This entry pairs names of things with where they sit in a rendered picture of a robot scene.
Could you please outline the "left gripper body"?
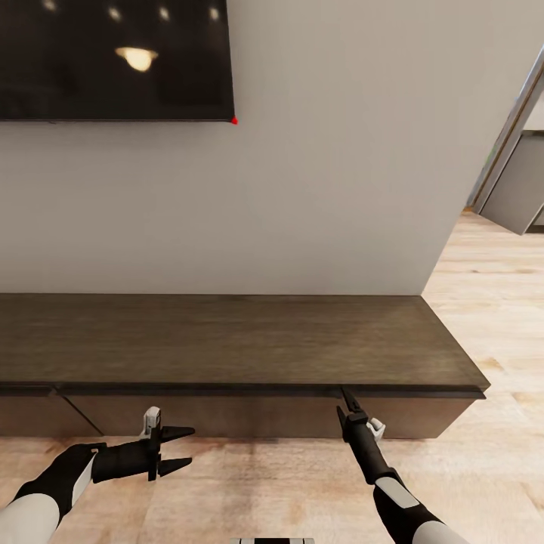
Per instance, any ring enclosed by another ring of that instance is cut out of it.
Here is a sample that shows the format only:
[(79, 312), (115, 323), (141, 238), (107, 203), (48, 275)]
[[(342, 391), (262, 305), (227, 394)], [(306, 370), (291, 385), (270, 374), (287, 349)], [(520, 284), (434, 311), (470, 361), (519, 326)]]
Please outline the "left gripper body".
[(148, 481), (156, 480), (159, 427), (153, 427), (150, 439), (120, 445), (116, 461), (116, 478), (148, 472)]

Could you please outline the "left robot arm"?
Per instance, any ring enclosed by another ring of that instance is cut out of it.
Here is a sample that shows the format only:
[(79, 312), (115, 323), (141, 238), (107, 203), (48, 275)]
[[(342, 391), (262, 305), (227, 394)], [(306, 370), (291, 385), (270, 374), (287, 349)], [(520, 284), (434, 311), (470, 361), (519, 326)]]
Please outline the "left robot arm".
[(0, 544), (48, 544), (57, 527), (77, 503), (90, 481), (148, 472), (156, 480), (188, 466), (188, 459), (161, 460), (160, 445), (181, 437), (195, 437), (189, 427), (163, 426), (161, 409), (144, 414), (144, 430), (136, 442), (107, 447), (106, 442), (77, 444), (60, 454), (35, 481), (25, 483), (0, 512)]

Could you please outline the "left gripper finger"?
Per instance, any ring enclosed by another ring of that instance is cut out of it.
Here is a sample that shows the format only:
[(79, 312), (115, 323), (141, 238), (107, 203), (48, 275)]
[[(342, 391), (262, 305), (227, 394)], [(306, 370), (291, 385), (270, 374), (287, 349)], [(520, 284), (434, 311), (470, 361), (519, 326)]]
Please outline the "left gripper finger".
[(173, 439), (181, 437), (195, 437), (195, 431), (189, 427), (163, 426), (159, 430), (157, 443), (157, 452), (160, 451), (160, 445)]
[(188, 457), (188, 459), (161, 460), (161, 454), (158, 454), (157, 474), (159, 474), (160, 477), (163, 477), (184, 466), (188, 466), (191, 463), (191, 460), (191, 457)]

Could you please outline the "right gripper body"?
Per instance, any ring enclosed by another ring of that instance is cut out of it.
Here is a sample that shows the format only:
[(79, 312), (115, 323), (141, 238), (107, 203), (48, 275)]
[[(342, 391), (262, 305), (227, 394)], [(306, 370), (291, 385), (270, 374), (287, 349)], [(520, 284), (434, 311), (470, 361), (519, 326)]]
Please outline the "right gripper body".
[(342, 437), (345, 442), (349, 442), (357, 461), (359, 462), (363, 456), (370, 453), (381, 452), (381, 447), (374, 441), (372, 433), (369, 431), (369, 417), (364, 411), (352, 415), (348, 415), (345, 421), (345, 428), (342, 430)]

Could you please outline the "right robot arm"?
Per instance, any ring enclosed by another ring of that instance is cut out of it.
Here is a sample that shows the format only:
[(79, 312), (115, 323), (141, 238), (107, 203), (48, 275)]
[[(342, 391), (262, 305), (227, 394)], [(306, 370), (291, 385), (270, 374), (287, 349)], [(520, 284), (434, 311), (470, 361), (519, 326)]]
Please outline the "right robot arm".
[(385, 430), (379, 420), (369, 417), (353, 394), (341, 385), (342, 395), (352, 415), (345, 416), (337, 406), (342, 437), (349, 442), (366, 477), (375, 485), (373, 497), (381, 521), (395, 544), (471, 544), (451, 527), (437, 519), (404, 486), (400, 475), (389, 468), (379, 442)]

